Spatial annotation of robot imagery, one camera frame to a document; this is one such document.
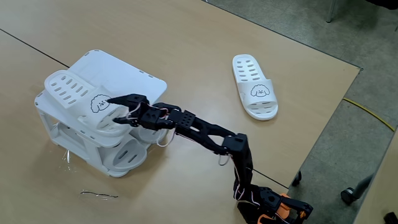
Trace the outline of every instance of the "white slipper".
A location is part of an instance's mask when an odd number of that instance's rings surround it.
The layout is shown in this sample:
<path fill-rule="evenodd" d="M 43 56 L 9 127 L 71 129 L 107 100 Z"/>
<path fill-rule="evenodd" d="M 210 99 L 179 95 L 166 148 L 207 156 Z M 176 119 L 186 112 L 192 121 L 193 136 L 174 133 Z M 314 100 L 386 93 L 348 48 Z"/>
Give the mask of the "white slipper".
<path fill-rule="evenodd" d="M 278 112 L 278 102 L 271 80 L 266 79 L 256 59 L 247 54 L 237 55 L 232 66 L 246 112 L 260 121 L 272 119 Z"/>

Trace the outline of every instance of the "wooden table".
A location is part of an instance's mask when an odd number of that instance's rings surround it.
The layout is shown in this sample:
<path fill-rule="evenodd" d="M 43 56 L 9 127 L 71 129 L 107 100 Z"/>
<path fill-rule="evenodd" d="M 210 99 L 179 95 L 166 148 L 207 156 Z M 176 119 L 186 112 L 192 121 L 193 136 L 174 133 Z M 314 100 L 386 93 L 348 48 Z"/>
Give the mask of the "wooden table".
<path fill-rule="evenodd" d="M 398 134 L 395 134 L 355 219 L 357 224 L 385 224 L 389 212 L 398 215 Z"/>
<path fill-rule="evenodd" d="M 358 67 L 199 0 L 1 0 L 0 4 L 0 28 L 65 65 L 71 66 L 91 49 L 101 49 L 165 80 L 169 88 L 164 101 L 247 134 L 254 167 L 286 186 L 359 72 Z M 0 93 L 7 97 L 1 100 L 14 109 L 1 110 L 1 122 L 8 125 L 2 126 L 3 144 L 8 147 L 0 152 L 5 173 L 0 181 L 12 194 L 2 195 L 0 219 L 243 222 L 232 199 L 232 164 L 220 167 L 218 157 L 186 139 L 175 138 L 166 150 L 153 148 L 142 166 L 120 179 L 104 177 L 73 155 L 68 167 L 62 160 L 65 151 L 48 141 L 33 109 L 45 77 L 64 67 L 2 37 L 7 49 L 0 52 L 4 58 L 0 71 L 6 69 L 9 81 L 2 82 Z M 257 121 L 242 108 L 231 68 L 237 54 L 253 55 L 272 79 L 279 101 L 274 119 Z M 20 132 L 28 137 L 13 137 Z M 253 183 L 278 193 L 287 191 L 257 174 Z M 83 189 L 120 197 L 112 202 L 78 197 Z M 21 209 L 28 212 L 18 215 Z"/>

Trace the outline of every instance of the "chair wheel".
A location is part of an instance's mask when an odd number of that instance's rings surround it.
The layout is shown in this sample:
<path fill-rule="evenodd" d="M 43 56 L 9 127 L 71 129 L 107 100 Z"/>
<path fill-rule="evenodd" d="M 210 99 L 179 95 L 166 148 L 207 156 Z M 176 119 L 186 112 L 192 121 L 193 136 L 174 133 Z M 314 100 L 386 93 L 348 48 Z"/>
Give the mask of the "chair wheel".
<path fill-rule="evenodd" d="M 342 199 L 347 205 L 350 205 L 351 203 L 353 203 L 353 202 L 356 200 L 356 198 L 354 198 L 354 196 L 353 196 L 353 192 L 354 192 L 354 189 L 351 188 L 351 187 L 348 187 L 347 189 L 345 189 L 344 191 L 342 191 L 342 192 L 340 193 L 341 199 Z"/>
<path fill-rule="evenodd" d="M 296 177 L 294 177 L 294 180 L 292 182 L 292 186 L 295 187 L 300 183 L 301 180 L 301 171 L 298 172 L 298 174 L 296 175 Z"/>

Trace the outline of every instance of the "black robotic arm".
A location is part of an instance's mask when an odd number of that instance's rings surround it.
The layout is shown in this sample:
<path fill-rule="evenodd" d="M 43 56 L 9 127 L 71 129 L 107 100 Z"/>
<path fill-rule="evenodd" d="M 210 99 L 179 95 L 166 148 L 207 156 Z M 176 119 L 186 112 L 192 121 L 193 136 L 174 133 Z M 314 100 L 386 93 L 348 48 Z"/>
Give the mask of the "black robotic arm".
<path fill-rule="evenodd" d="M 297 211 L 297 217 L 291 220 L 291 224 L 302 223 L 311 214 L 311 205 L 283 197 L 270 188 L 251 184 L 253 163 L 245 134 L 235 134 L 210 124 L 189 111 L 182 112 L 178 106 L 165 103 L 151 106 L 143 95 L 120 96 L 109 99 L 108 102 L 129 108 L 127 116 L 114 119 L 116 123 L 142 126 L 154 131 L 175 128 L 176 135 L 195 141 L 217 155 L 230 156 L 235 168 L 233 197 L 239 201 L 239 211 L 247 223 L 285 222 L 277 216 L 277 211 L 283 204 Z M 224 138 L 223 143 L 218 145 L 209 136 L 221 136 Z"/>

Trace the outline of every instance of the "dog face drawing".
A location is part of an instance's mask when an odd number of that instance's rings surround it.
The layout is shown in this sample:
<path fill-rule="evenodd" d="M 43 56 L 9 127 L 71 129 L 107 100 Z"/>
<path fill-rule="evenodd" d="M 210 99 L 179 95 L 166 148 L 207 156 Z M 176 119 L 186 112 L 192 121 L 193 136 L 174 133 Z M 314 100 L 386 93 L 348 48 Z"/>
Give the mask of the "dog face drawing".
<path fill-rule="evenodd" d="M 92 100 L 91 100 L 91 110 L 94 113 L 98 113 L 100 111 L 105 110 L 107 107 L 109 107 L 109 103 L 106 101 L 110 99 L 110 96 L 106 95 L 96 95 Z"/>
<path fill-rule="evenodd" d="M 252 96 L 263 97 L 269 95 L 269 89 L 265 85 L 255 85 L 250 94 Z"/>

